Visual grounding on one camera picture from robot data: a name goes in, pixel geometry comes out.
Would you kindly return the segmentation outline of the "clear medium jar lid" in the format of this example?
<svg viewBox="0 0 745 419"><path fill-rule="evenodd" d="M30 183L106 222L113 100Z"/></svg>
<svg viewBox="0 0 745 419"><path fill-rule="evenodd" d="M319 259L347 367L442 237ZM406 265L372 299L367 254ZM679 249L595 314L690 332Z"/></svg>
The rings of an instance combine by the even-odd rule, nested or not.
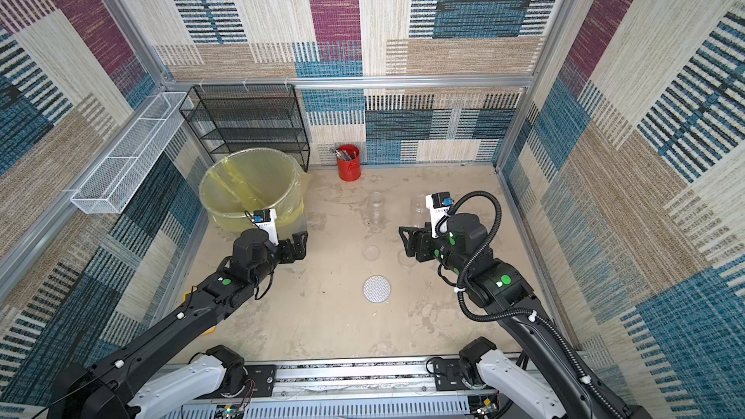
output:
<svg viewBox="0 0 745 419"><path fill-rule="evenodd" d="M407 252L402 250L398 254L398 263L400 266L411 269L417 265L417 261L413 257L407 256Z"/></svg>

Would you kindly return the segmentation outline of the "small plastic jar with rice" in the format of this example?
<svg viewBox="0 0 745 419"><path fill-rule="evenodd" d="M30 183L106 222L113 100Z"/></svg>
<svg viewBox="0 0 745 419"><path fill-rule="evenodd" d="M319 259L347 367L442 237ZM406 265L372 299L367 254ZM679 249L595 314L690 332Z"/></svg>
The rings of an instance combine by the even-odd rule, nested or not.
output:
<svg viewBox="0 0 745 419"><path fill-rule="evenodd" d="M385 197L381 192L373 192L368 199L368 219L372 226L384 225Z"/></svg>

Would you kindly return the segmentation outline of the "clear small jar lid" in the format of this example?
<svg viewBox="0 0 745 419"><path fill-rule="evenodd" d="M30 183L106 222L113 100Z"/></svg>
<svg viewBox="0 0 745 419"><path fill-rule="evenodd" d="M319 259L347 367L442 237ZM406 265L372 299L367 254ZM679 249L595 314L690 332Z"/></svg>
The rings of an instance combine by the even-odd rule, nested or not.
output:
<svg viewBox="0 0 745 419"><path fill-rule="evenodd" d="M362 255L367 261L376 261L380 257L380 248L378 246L366 246Z"/></svg>

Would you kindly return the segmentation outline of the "patterned white jar lid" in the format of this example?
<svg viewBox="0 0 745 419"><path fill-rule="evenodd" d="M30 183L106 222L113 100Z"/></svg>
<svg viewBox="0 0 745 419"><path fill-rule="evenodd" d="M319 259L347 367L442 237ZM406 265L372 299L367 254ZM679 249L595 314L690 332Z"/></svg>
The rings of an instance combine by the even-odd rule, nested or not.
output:
<svg viewBox="0 0 745 419"><path fill-rule="evenodd" d="M390 298L392 286L383 275L372 275L365 280L362 290L368 302L382 304Z"/></svg>

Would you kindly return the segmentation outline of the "grey bin with yellow bag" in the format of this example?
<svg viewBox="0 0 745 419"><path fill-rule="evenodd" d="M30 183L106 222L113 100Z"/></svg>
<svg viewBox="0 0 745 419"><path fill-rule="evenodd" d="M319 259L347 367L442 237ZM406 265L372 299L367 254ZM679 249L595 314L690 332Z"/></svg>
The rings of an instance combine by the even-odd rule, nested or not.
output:
<svg viewBox="0 0 745 419"><path fill-rule="evenodd" d="M308 229L304 195L310 175L291 156L275 149L245 149L211 166L201 179L199 198L211 224L225 239L250 229L247 213L273 209L281 239Z"/></svg>

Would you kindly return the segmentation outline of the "medium plastic jar with rice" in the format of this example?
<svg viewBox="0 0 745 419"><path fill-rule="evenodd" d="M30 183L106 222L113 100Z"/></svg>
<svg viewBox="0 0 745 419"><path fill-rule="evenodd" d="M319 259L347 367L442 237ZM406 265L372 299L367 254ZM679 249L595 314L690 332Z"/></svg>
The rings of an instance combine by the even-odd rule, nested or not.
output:
<svg viewBox="0 0 745 419"><path fill-rule="evenodd" d="M426 207L426 196L424 194L414 194L411 196L409 203L409 225L422 227L430 221L430 213Z"/></svg>

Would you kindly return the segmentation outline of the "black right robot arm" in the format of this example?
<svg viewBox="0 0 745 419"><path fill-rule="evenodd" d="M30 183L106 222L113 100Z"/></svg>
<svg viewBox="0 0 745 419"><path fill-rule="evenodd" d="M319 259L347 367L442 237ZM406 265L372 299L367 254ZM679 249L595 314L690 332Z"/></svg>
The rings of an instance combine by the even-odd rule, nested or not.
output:
<svg viewBox="0 0 745 419"><path fill-rule="evenodd" d="M436 261L467 319L498 323L522 352L512 361L480 337L459 353L460 381L473 391L493 389L532 418L647 418L641 405L615 394L581 359L547 314L526 279L495 257L491 242L502 223L499 200L474 191L460 200L448 192L426 196L430 219L402 227L407 257Z"/></svg>

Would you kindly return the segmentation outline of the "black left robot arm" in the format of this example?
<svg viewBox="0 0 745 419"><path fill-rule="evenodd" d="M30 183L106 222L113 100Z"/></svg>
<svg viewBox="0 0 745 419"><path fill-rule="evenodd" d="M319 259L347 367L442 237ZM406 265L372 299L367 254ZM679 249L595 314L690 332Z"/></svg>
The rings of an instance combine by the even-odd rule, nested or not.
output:
<svg viewBox="0 0 745 419"><path fill-rule="evenodd" d="M258 300L261 282L271 279L279 264L303 260L307 243L306 231L277 244L262 229L242 232L215 272L143 335L88 368L73 363L60 372L48 417L134 418L143 409L130 402L152 376L207 329Z"/></svg>

